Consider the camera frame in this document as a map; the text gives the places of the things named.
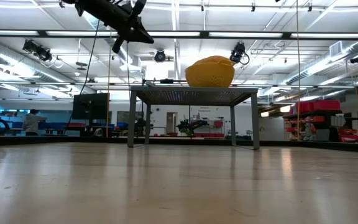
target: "black monitor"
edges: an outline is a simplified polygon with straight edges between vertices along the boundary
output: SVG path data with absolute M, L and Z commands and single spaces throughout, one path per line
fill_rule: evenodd
M 106 119 L 109 100 L 109 93 L 75 95 L 73 119 Z

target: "ceiling pipe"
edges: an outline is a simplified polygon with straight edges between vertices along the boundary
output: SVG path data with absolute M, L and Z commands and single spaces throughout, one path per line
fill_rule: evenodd
M 313 25 L 315 25 L 318 21 L 320 21 L 327 13 L 329 13 L 334 7 L 335 5 L 338 3 L 338 0 L 334 0 L 334 2 L 323 12 L 321 13 L 314 21 L 312 21 L 310 23 L 310 25 L 308 25 L 304 32 L 308 31 Z M 268 62 L 272 61 L 275 57 L 277 57 L 278 55 L 280 55 L 289 45 L 291 45 L 294 42 L 294 40 L 287 42 L 287 44 L 285 44 L 275 55 L 273 55 L 271 58 L 269 58 Z M 264 63 L 263 65 L 261 65 L 259 67 L 259 69 L 257 70 L 257 72 L 255 72 L 254 75 L 256 75 L 256 73 L 260 72 L 264 67 L 266 67 L 267 63 Z
M 312 62 L 308 63 L 306 66 L 304 66 L 301 70 L 301 73 L 299 74 L 298 71 L 294 71 L 289 74 L 289 78 L 287 78 L 282 84 L 291 85 L 292 83 L 295 83 L 299 81 L 302 78 L 306 78 L 310 75 L 313 75 L 317 72 L 320 72 L 324 70 L 325 68 L 328 68 L 335 63 L 347 60 L 350 58 L 353 58 L 358 55 L 358 42 L 355 44 L 349 44 L 347 43 L 345 50 L 342 51 L 343 56 L 340 58 L 331 58 L 329 53 L 324 54 L 323 56 L 317 58 L 316 60 L 313 60 Z
M 326 80 L 324 82 L 321 82 L 320 84 L 318 84 L 318 86 L 323 86 L 323 85 L 327 85 L 327 84 L 330 84 L 330 83 L 333 83 L 333 82 L 337 82 L 337 81 L 342 80 L 342 79 L 347 78 L 347 77 L 356 76 L 357 74 L 358 74 L 358 68 L 355 69 L 355 70 L 352 70 L 350 72 L 347 72 L 345 74 L 338 75 L 338 76 L 336 76 L 334 78 L 330 78 L 329 80 Z M 295 93 L 294 95 L 289 95 L 289 96 L 286 96 L 285 98 L 281 98 L 281 100 L 276 100 L 276 101 L 290 100 L 290 99 L 296 98 L 298 96 L 303 96 L 303 95 L 305 95 L 307 93 L 311 93 L 311 92 L 314 93 L 315 91 L 318 91 L 318 90 L 317 89 L 301 90 L 300 93 Z
M 0 65 L 6 65 L 10 67 L 20 67 L 21 70 L 28 72 L 26 74 L 31 78 L 32 75 L 39 75 L 39 80 L 46 80 L 46 82 L 75 82 L 71 78 L 68 78 L 61 73 L 58 73 L 51 68 L 46 68 L 40 65 L 40 62 L 32 60 L 29 57 L 24 58 L 25 55 L 21 55 L 3 45 L 0 44 Z M 86 87 L 84 89 L 88 93 L 94 93 L 95 91 Z

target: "cable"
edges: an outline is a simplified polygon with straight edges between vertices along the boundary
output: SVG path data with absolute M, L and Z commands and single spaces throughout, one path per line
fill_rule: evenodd
M 110 40 L 112 39 L 112 30 L 110 29 Z M 107 93 L 110 97 L 110 64 L 111 64 L 111 49 L 109 51 L 109 78 L 107 85 Z M 110 99 L 107 100 L 107 118 L 106 118 L 106 138 L 109 137 L 109 109 L 110 109 Z
M 128 92 L 129 92 L 129 100 L 131 100 L 131 84 L 129 81 L 129 62 L 128 62 L 128 42 L 127 42 L 127 74 L 128 74 Z
M 299 83 L 298 83 L 298 141 L 300 140 L 300 125 L 299 125 L 299 117 L 300 117 L 300 106 L 301 106 L 301 53 L 300 53 L 300 46 L 299 46 L 299 19 L 298 19 L 298 0 L 296 0 L 296 41 L 298 42 L 298 74 L 299 74 Z
M 248 65 L 248 63 L 251 61 L 251 59 L 249 58 L 249 56 L 248 56 L 246 53 L 245 53 L 244 55 L 247 56 L 248 62 L 247 62 L 247 63 L 242 63 L 242 62 L 240 61 L 240 63 L 241 63 L 242 65 Z
M 89 72 L 90 72 L 90 66 L 91 66 L 91 61 L 92 61 L 92 55 L 93 55 L 94 45 L 95 45 L 96 39 L 97 39 L 97 37 L 98 37 L 99 24 L 100 24 L 100 20 L 98 20 L 98 26 L 96 27 L 96 32 L 95 32 L 95 34 L 94 34 L 93 45 L 92 45 L 92 50 L 91 50 L 91 56 L 89 57 L 88 68 L 86 69 L 85 82 L 84 82 L 84 85 L 82 86 L 82 89 L 81 89 L 79 95 L 82 94 L 82 91 L 83 91 L 84 88 L 85 88 L 86 81 L 87 81 L 87 79 L 88 79 L 88 75 L 89 75 Z M 75 102 L 73 102 L 73 105 L 77 104 L 77 102 L 78 102 L 79 99 L 80 99 L 80 97 L 78 97 L 77 100 L 76 100 Z M 74 112 L 74 111 L 71 112 L 70 119 L 69 119 L 68 122 L 67 122 L 67 125 L 66 125 L 66 127 L 65 127 L 65 131 L 63 132 L 63 134 L 66 134 L 67 128 L 68 128 L 68 126 L 70 125 L 71 120 L 73 119 L 73 112 Z

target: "desk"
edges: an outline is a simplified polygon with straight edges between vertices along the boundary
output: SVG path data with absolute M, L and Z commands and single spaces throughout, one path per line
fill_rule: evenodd
M 252 129 L 254 130 L 254 149 L 259 149 L 259 114 L 257 88 L 192 88 L 174 86 L 132 86 L 129 108 L 128 147 L 134 147 L 136 98 L 146 105 L 145 143 L 150 138 L 150 115 L 152 105 L 188 105 L 188 106 L 229 106 L 231 133 L 236 133 L 234 107 L 251 98 Z M 236 134 L 232 134 L 231 143 L 236 146 Z

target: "duct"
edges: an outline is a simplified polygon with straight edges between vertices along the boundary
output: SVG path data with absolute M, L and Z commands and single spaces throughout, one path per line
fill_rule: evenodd
M 334 65 L 338 61 L 347 60 L 355 56 L 358 56 L 358 42 L 355 44 L 350 44 L 350 42 L 346 42 L 345 47 L 343 48 L 345 49 L 342 51 L 342 54 L 339 55 L 338 57 L 332 58 L 330 56 L 330 53 L 328 52 L 323 56 L 317 58 L 316 60 L 313 60 L 312 62 L 308 63 L 306 66 L 304 66 L 301 69 L 300 74 L 298 73 L 298 71 L 289 74 L 289 78 L 287 78 L 287 80 L 285 80 L 282 84 L 285 83 L 287 85 L 291 85 L 292 83 L 295 83 L 302 78 L 306 78 L 312 74 L 320 72 Z
M 36 81 L 43 82 L 74 82 L 71 78 L 68 78 L 51 68 L 40 66 L 40 62 L 32 60 L 29 57 L 24 58 L 23 55 L 5 47 L 0 44 L 0 65 L 12 67 L 12 71 L 19 75 L 28 76 L 38 75 Z M 94 90 L 85 87 L 84 89 L 88 93 L 94 93 Z
M 356 76 L 357 74 L 358 74 L 358 68 L 355 69 L 355 70 L 352 70 L 351 72 L 347 72 L 345 74 L 338 75 L 337 77 L 331 78 L 331 79 L 329 79 L 329 80 L 327 80 L 325 82 L 322 82 L 322 83 L 320 83 L 318 85 L 319 86 L 320 85 L 327 85 L 327 84 L 330 84 L 332 82 L 336 82 L 338 80 L 342 80 L 342 79 L 350 77 L 350 76 Z M 327 88 L 327 89 L 312 89 L 312 90 L 307 89 L 307 90 L 300 91 L 300 93 L 295 93 L 293 95 L 289 95 L 289 96 L 286 96 L 284 98 L 281 98 L 280 100 L 277 100 L 277 98 L 276 98 L 275 101 L 290 100 L 290 99 L 294 99 L 294 98 L 296 98 L 298 96 L 303 96 L 303 95 L 305 95 L 307 93 L 313 93 L 315 95 L 316 93 L 325 93 L 326 94 L 327 92 L 333 92 L 333 91 L 337 91 L 337 90 L 332 90 L 332 89 L 329 89 L 329 88 Z

